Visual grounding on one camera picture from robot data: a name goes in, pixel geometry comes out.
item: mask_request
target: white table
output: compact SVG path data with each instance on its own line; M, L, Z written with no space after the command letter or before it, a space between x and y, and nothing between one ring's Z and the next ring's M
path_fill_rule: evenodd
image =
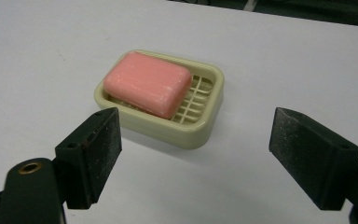
M221 68L212 136L183 150L122 129L100 201L68 223L349 222L349 202L318 210L269 135L282 106L358 145L358 27L169 1L0 1L0 190L99 110L94 88L130 49Z

